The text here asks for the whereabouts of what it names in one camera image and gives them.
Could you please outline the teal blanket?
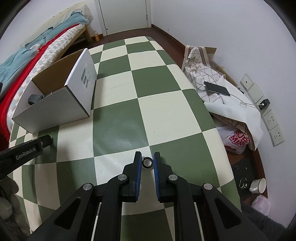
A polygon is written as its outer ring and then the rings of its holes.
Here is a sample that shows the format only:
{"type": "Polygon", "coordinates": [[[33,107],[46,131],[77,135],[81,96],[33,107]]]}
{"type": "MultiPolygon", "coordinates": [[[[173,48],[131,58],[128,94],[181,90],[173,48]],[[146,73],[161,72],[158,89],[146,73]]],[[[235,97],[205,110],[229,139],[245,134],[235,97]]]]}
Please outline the teal blanket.
{"type": "Polygon", "coordinates": [[[48,28],[32,42],[25,44],[24,47],[8,57],[4,63],[1,63],[1,98],[6,95],[20,73],[38,54],[38,49],[47,44],[63,30],[75,24],[87,25],[89,24],[89,20],[83,16],[81,11],[73,11],[66,21],[56,27],[48,28]]]}

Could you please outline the patterned fabric tote bag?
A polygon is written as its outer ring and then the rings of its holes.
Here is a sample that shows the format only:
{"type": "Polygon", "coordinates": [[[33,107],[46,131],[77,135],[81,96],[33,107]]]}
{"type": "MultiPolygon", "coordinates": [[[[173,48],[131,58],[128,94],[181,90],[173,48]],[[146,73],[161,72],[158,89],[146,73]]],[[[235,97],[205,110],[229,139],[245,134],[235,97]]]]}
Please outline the patterned fabric tote bag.
{"type": "Polygon", "coordinates": [[[223,103],[222,95],[210,92],[204,85],[205,82],[218,84],[226,76],[219,73],[210,65],[210,60],[205,47],[185,47],[182,71],[189,79],[203,102],[223,103]]]}

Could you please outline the white paper sheet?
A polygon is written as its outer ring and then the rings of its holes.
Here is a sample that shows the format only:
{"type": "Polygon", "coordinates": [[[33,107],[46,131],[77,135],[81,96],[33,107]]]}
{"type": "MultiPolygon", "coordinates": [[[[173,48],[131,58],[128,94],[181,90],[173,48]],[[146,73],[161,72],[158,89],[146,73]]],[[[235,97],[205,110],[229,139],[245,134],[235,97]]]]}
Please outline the white paper sheet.
{"type": "Polygon", "coordinates": [[[218,85],[226,87],[231,96],[222,95],[223,103],[205,102],[206,109],[221,122],[247,134],[250,139],[249,148],[255,151],[263,137],[259,110],[227,80],[220,79],[218,85]]]}

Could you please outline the white red plastic bag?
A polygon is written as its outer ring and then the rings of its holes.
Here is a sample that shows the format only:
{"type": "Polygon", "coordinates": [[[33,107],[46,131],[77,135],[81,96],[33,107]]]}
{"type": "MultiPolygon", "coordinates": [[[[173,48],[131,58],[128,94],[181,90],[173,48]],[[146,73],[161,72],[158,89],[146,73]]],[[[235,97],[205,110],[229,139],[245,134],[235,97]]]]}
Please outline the white red plastic bag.
{"type": "Polygon", "coordinates": [[[217,130],[228,152],[242,154],[250,142],[245,133],[232,126],[218,126],[217,130]]]}

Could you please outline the black smartphone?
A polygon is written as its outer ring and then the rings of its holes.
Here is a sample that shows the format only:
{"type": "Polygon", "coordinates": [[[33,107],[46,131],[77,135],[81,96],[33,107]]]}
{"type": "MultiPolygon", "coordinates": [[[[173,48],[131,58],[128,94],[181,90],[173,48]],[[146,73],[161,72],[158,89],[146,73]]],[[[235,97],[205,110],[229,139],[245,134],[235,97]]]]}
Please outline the black smartphone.
{"type": "Polygon", "coordinates": [[[216,93],[216,94],[222,94],[224,96],[231,96],[231,94],[226,89],[226,87],[223,87],[223,86],[220,86],[220,85],[217,85],[217,84],[213,84],[213,83],[210,83],[210,82],[204,82],[204,86],[206,87],[208,92],[212,92],[212,93],[216,93]]]}

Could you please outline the white door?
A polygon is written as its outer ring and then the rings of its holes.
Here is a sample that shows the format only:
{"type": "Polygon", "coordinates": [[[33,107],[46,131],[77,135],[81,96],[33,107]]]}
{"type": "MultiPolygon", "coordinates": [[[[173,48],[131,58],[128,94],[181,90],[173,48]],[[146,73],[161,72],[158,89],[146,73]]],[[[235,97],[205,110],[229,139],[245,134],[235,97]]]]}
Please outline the white door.
{"type": "Polygon", "coordinates": [[[94,3],[103,36],[150,28],[152,25],[149,0],[104,0],[94,3]]]}

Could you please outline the black wristband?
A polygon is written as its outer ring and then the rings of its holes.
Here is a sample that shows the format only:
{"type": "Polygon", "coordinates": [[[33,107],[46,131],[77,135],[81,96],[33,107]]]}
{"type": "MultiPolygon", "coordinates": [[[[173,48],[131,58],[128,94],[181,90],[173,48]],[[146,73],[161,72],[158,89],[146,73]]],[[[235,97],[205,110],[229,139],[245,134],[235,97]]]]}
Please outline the black wristband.
{"type": "Polygon", "coordinates": [[[33,105],[33,104],[37,103],[38,101],[42,100],[43,98],[44,98],[43,95],[31,94],[28,97],[28,104],[33,105]]]}

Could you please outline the white mug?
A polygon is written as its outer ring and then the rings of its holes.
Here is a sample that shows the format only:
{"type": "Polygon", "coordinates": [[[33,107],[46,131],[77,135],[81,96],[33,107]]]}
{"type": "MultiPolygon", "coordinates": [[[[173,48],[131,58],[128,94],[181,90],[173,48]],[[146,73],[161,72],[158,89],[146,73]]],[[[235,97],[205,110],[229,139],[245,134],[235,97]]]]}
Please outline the white mug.
{"type": "Polygon", "coordinates": [[[253,194],[262,194],[266,190],[266,187],[266,179],[260,178],[252,181],[249,191],[253,194]]]}

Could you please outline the green white checkered tablecloth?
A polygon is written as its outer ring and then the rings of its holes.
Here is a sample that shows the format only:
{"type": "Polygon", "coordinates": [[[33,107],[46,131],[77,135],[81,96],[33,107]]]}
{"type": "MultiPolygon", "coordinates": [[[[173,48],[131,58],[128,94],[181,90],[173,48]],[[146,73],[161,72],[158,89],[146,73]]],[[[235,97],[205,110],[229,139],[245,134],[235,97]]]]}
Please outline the green white checkered tablecloth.
{"type": "Polygon", "coordinates": [[[240,206],[214,122],[179,66],[150,37],[90,49],[97,82],[90,116],[31,134],[11,124],[10,145],[50,135],[43,155],[16,169],[17,198],[31,232],[83,184],[122,173],[137,151],[163,161],[188,182],[211,183],[240,206]]]}

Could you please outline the patterned white mattress sheet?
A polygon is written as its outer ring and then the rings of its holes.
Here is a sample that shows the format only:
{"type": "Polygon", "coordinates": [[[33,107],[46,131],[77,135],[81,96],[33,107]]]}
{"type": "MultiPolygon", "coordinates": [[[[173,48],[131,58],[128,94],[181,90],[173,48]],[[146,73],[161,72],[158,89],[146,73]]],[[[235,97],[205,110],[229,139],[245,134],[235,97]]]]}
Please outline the patterned white mattress sheet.
{"type": "Polygon", "coordinates": [[[22,83],[18,91],[16,92],[8,108],[8,113],[6,116],[6,124],[10,133],[14,124],[12,120],[13,114],[16,110],[16,106],[18,105],[18,102],[20,101],[20,98],[23,95],[23,92],[25,91],[27,85],[30,83],[33,77],[35,77],[38,73],[40,73],[41,71],[49,67],[54,62],[54,60],[57,59],[58,55],[63,50],[66,49],[66,46],[70,44],[70,42],[74,40],[75,37],[78,37],[80,31],[84,29],[85,29],[85,25],[79,24],[76,27],[73,27],[67,30],[63,35],[61,35],[58,39],[56,39],[52,44],[48,46],[44,54],[37,61],[36,65],[30,71],[29,75],[27,76],[25,81],[22,83]]]}

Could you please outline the small white plastic bag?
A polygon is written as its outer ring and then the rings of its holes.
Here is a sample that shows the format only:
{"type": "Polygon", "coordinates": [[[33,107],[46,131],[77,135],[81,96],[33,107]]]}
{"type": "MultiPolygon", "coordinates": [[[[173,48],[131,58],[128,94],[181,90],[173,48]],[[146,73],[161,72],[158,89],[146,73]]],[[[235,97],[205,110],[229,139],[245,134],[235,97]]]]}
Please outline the small white plastic bag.
{"type": "Polygon", "coordinates": [[[270,212],[269,200],[261,194],[255,198],[255,200],[251,204],[251,207],[265,216],[269,215],[269,212],[270,212]]]}

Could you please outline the red bedspread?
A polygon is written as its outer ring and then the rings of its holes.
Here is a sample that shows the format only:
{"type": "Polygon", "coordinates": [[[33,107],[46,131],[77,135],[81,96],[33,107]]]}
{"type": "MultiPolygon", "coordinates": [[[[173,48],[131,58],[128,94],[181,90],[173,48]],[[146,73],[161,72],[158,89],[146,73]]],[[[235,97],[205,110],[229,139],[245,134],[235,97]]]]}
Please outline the red bedspread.
{"type": "Polygon", "coordinates": [[[48,46],[50,44],[52,44],[56,39],[58,39],[61,35],[63,35],[67,30],[69,30],[73,27],[76,27],[77,25],[79,25],[79,24],[76,23],[76,24],[66,28],[65,30],[60,32],[58,35],[56,35],[53,39],[51,39],[49,42],[47,42],[44,46],[40,47],[37,51],[37,55],[27,64],[27,66],[24,68],[24,70],[17,77],[16,81],[10,87],[10,89],[8,90],[8,92],[6,93],[4,98],[1,100],[1,151],[7,149],[9,146],[10,132],[9,132],[7,124],[6,124],[6,116],[8,113],[8,108],[9,108],[16,92],[21,87],[22,83],[25,81],[25,79],[29,75],[30,71],[36,65],[37,61],[44,54],[44,52],[46,51],[48,46]]]}

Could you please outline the black charger plug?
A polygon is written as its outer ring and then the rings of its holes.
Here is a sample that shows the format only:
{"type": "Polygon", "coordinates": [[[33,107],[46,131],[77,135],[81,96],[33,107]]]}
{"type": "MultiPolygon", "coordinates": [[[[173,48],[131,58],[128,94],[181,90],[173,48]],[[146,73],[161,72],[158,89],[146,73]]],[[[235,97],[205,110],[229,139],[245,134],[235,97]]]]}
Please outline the black charger plug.
{"type": "Polygon", "coordinates": [[[269,99],[264,99],[262,102],[258,104],[260,110],[266,109],[270,105],[269,99]]]}

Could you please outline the white cardboard box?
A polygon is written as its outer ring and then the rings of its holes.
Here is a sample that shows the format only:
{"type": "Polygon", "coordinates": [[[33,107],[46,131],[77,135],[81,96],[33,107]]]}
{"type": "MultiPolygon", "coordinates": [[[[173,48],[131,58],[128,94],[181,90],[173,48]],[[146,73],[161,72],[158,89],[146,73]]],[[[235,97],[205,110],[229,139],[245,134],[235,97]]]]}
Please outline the white cardboard box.
{"type": "Polygon", "coordinates": [[[30,133],[90,116],[97,72],[87,48],[70,54],[32,78],[13,114],[13,121],[30,133]],[[31,94],[44,98],[28,104],[31,94]]]}

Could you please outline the white wall socket strip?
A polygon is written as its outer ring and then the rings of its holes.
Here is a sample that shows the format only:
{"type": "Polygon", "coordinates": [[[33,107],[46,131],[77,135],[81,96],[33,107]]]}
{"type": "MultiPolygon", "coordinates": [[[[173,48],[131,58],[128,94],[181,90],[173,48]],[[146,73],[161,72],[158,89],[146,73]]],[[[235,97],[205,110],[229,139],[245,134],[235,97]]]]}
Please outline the white wall socket strip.
{"type": "Polygon", "coordinates": [[[271,104],[264,110],[260,110],[258,107],[258,104],[267,98],[263,95],[257,84],[247,73],[243,75],[242,79],[240,80],[240,84],[246,90],[246,93],[251,99],[252,103],[258,108],[273,146],[275,147],[283,143],[285,141],[285,137],[280,127],[278,118],[271,107],[271,104]]]}

